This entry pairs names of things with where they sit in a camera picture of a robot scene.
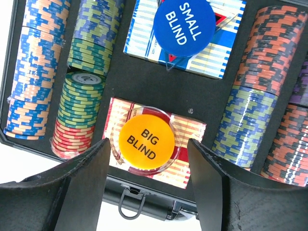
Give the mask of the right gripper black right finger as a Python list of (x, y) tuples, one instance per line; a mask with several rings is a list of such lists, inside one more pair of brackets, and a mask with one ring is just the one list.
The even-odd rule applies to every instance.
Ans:
[(188, 142), (191, 180), (204, 231), (306, 231), (308, 189), (247, 171), (195, 139)]

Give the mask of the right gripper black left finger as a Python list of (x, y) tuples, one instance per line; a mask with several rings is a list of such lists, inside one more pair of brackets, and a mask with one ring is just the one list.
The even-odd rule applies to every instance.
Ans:
[(110, 159), (103, 139), (49, 170), (0, 186), (2, 231), (94, 231)]

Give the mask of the orange big blind button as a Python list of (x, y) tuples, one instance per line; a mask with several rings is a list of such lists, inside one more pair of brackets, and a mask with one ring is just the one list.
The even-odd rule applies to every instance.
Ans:
[(173, 155), (175, 135), (165, 120), (142, 114), (126, 122), (118, 144), (122, 156), (133, 167), (152, 170), (166, 164)]

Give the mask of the black poker set case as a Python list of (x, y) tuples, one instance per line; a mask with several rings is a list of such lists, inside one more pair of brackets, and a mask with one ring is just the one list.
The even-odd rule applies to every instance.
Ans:
[[(116, 97), (143, 105), (153, 106), (167, 112), (190, 117), (206, 123), (207, 126), (202, 144), (211, 148), (257, 11), (263, 7), (272, 5), (290, 5), (299, 8), (301, 11), (308, 12), (308, 1), (303, 0), (301, 3), (300, 1), (247, 0), (242, 22), (239, 26), (224, 78), (218, 80), (177, 69), (167, 72), (165, 66), (124, 54), (123, 48), (136, 2), (135, 0), (127, 0), (119, 32), (116, 37), (111, 67), (103, 93), (103, 102), (99, 110), (99, 121), (94, 130), (92, 144), (101, 140), (110, 98)], [(60, 91), (62, 91), (64, 76), (67, 72), (66, 60), (72, 40), (73, 27), (76, 22), (79, 3), (79, 0), (73, 0), (70, 8), (64, 36), (66, 43), (60, 55), (60, 63), (57, 70), (45, 138), (41, 141), (27, 141), (10, 137), (7, 138), (2, 131), (7, 122), (9, 110), (7, 98), (11, 94), (17, 48), (26, 5), (26, 0), (14, 0), (2, 86), (0, 90), (0, 112), (2, 116), (0, 119), (0, 141), (5, 145), (4, 147), (11, 146), (15, 148), (14, 151), (20, 149), (32, 153), (32, 156), (36, 154), (44, 157), (46, 160), (48, 158), (62, 162), (62, 160), (52, 153), (49, 138), (53, 134), (55, 115), (58, 111), (58, 104), (60, 101)], [(297, 46), (281, 94), (270, 119), (269, 127), (265, 132), (252, 167), (252, 172), (256, 174), (259, 174), (262, 170), (268, 150), (272, 145), (285, 108), (289, 102), (289, 97), (293, 91), (294, 84), (296, 83), (297, 76), (300, 73), (307, 50), (308, 23), (306, 23)], [(185, 207), (188, 207), (188, 205), (192, 206), (193, 209), (196, 210), (191, 180), (189, 180), (187, 189), (184, 190), (149, 178), (146, 179), (145, 177), (126, 173), (115, 167), (111, 167), (107, 179), (107, 195), (114, 187), (117, 187), (120, 188), (120, 191), (118, 190), (120, 196), (123, 191), (123, 187), (120, 185), (124, 184), (151, 193), (152, 195), (148, 195), (150, 200), (146, 200), (146, 206), (150, 205), (150, 202), (154, 203), (155, 200), (157, 201), (157, 197), (161, 197), (163, 199), (158, 199), (158, 201), (163, 202), (163, 205), (160, 205), (160, 207), (166, 212), (167, 205), (171, 205), (171, 202), (174, 201), (185, 204)], [(155, 209), (152, 210), (156, 212), (156, 209), (158, 209), (158, 205), (155, 205)]]

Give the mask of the blue small blind button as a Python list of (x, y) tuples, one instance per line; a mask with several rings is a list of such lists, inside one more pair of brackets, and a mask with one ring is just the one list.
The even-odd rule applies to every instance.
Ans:
[(212, 40), (216, 30), (215, 13), (206, 0), (166, 0), (156, 11), (153, 30), (165, 52), (191, 57)]

